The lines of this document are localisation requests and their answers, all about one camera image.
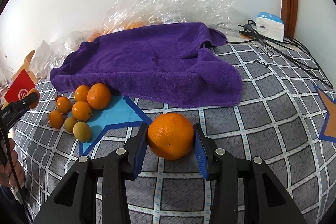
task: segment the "white tissue package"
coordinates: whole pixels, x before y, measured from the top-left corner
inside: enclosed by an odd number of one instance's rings
[[[280,17],[261,12],[256,20],[257,32],[265,37],[283,42],[285,26]]]

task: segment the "purple cloth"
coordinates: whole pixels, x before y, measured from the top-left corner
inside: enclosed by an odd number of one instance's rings
[[[242,95],[238,71],[202,47],[226,37],[203,23],[175,23],[125,30],[83,42],[50,73],[58,92],[80,85],[108,85],[115,95],[176,107],[235,106]]]

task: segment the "barcode label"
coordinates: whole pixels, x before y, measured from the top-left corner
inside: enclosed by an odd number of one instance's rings
[[[163,24],[171,24],[171,23],[179,23],[179,22],[175,19],[172,19],[172,18],[163,22]]]
[[[123,31],[124,29],[125,29],[124,27],[121,27],[121,28],[118,28],[118,29],[113,30],[112,33],[114,33],[114,32],[120,32],[120,31]]]

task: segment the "checkered tablecloth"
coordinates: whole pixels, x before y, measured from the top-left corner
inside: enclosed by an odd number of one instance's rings
[[[260,156],[278,176],[304,214],[308,224],[317,223],[335,199],[336,148],[320,141],[318,134],[326,110],[312,82],[333,99],[331,89],[311,79],[293,63],[249,45],[225,45],[213,52],[232,64],[243,79],[243,97],[236,107],[206,106],[181,109],[160,102],[131,98],[151,119],[161,113],[178,112],[192,123],[200,123],[207,136],[236,157]],[[285,51],[310,66],[304,53]],[[269,67],[253,63],[267,62]],[[315,74],[323,78],[320,72]],[[49,81],[37,85],[38,107],[27,112],[16,128],[19,160],[26,169],[28,204],[36,215],[57,183],[78,158],[78,141],[63,129],[48,124],[55,108],[56,90]],[[71,93],[65,94],[73,99]],[[109,130],[89,156],[105,156],[123,146],[138,128]],[[127,198],[132,223],[208,223],[215,183],[198,174],[194,154],[165,161],[147,149],[142,172],[127,181]],[[239,220],[244,219],[244,194],[239,180]],[[101,223],[101,180],[97,190],[97,223]]]

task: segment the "black cable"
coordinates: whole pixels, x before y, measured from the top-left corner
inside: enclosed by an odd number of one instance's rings
[[[303,45],[300,41],[298,41],[297,39],[290,37],[288,35],[284,36],[284,40],[283,42],[278,41],[278,40],[274,40],[271,39],[269,37],[265,37],[263,35],[261,35],[260,33],[258,33],[254,28],[251,28],[252,25],[256,25],[256,23],[253,20],[248,20],[248,23],[244,26],[239,25],[240,27],[244,28],[244,31],[239,31],[240,34],[247,36],[249,38],[251,38],[251,40],[248,41],[243,41],[243,42],[231,42],[231,41],[226,41],[229,44],[241,44],[241,43],[247,43],[247,42],[251,42],[251,41],[261,41],[262,44],[265,45],[265,47],[270,47],[271,49],[273,49],[274,51],[276,51],[277,53],[279,53],[280,55],[282,55],[284,58],[286,58],[287,60],[291,61],[292,63],[294,63],[294,65],[296,65],[298,68],[302,69],[305,73],[307,73],[308,75],[312,76],[314,79],[317,79],[319,81],[321,81],[323,84],[327,85],[330,88],[334,88],[334,86],[332,85],[332,83],[330,82],[330,80],[328,79],[328,77],[326,76],[326,74],[324,73],[324,71],[322,70],[322,68],[320,67],[320,65],[318,64],[318,62],[315,60],[315,58],[313,58],[313,56],[311,55],[310,51],[307,49],[307,47],[305,45]],[[298,60],[296,60],[295,58],[283,53],[282,51],[276,49],[275,47],[273,47],[270,43],[268,43],[267,41],[270,41],[280,47],[286,48],[288,50],[292,50],[291,48],[285,46],[285,45],[293,45],[295,47],[297,47],[298,49],[300,49],[302,52],[304,52],[305,54],[307,54],[310,58],[312,58],[312,60],[314,61],[314,63],[316,64],[316,67],[311,67],[305,63],[302,63]],[[328,82],[326,82],[325,80],[322,80],[321,78],[317,77],[316,75],[314,75],[312,72],[310,72],[309,70],[307,70],[306,68],[313,70],[313,71],[321,71],[321,73],[324,75],[324,77],[326,78],[326,80]]]
[[[21,196],[21,199],[22,199],[22,202],[23,202],[23,207],[25,209],[25,212],[26,212],[26,215],[27,215],[27,219],[28,219],[28,222],[29,223],[33,223],[33,218],[28,210],[28,207],[23,199],[23,194],[22,194],[22,190],[21,190],[21,185],[19,183],[19,179],[17,178],[17,175],[16,175],[16,172],[15,172],[15,169],[14,169],[14,164],[13,164],[13,160],[12,160],[12,156],[11,156],[11,146],[9,144],[9,139],[8,139],[8,136],[6,135],[5,132],[2,131],[1,129],[1,126],[0,126],[0,131],[1,131],[1,135],[2,135],[2,138],[4,140],[4,143],[5,143],[5,148],[6,148],[6,153],[7,153],[7,159],[8,159],[8,162],[9,162],[9,166],[10,166],[10,169],[12,171],[12,174],[14,176],[14,180],[15,180],[15,183],[16,183],[16,186],[19,190],[19,193],[20,193],[20,196]]]

